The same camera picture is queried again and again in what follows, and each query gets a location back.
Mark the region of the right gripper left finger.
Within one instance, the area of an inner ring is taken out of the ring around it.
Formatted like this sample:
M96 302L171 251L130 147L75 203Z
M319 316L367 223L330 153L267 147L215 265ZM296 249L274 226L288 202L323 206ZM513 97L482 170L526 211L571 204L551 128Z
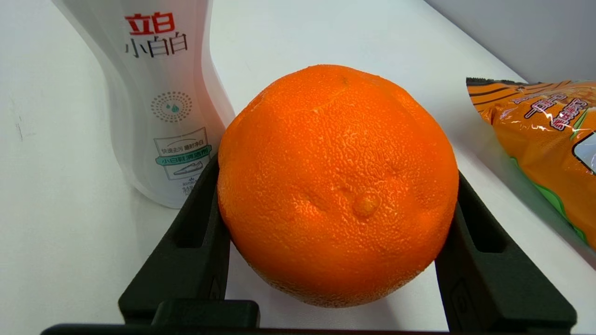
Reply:
M230 234L219 166L203 169L183 207L118 301L127 326L259 327L257 303L226 300Z

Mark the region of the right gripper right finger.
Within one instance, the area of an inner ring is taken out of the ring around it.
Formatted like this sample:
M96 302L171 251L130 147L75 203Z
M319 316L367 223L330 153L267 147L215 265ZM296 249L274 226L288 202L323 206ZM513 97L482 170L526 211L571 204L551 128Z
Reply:
M460 174L436 275L451 333L570 333L577 312Z

